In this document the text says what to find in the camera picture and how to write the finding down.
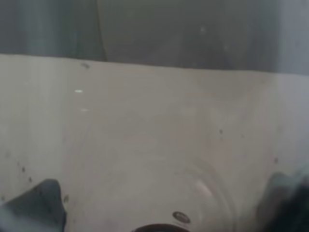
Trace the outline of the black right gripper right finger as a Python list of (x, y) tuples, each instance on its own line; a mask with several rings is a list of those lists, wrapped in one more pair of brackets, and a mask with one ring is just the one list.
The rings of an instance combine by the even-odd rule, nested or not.
[(309, 172), (275, 173), (256, 210), (257, 232), (309, 230)]

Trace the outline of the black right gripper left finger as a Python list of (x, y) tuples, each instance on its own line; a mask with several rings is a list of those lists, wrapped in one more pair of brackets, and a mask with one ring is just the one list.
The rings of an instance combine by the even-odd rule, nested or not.
[(57, 180), (46, 179), (0, 205), (2, 232), (63, 232), (67, 213)]

